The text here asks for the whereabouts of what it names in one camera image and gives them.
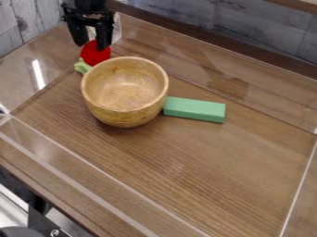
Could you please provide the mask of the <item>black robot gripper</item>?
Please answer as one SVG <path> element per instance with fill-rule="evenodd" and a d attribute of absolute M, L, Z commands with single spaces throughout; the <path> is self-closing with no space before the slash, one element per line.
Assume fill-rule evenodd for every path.
<path fill-rule="evenodd" d="M 63 0 L 60 7 L 75 44 L 83 46 L 88 42 L 87 26 L 92 26 L 96 48 L 103 51 L 111 45 L 113 29 L 113 13 L 108 10 L 107 0 Z"/>

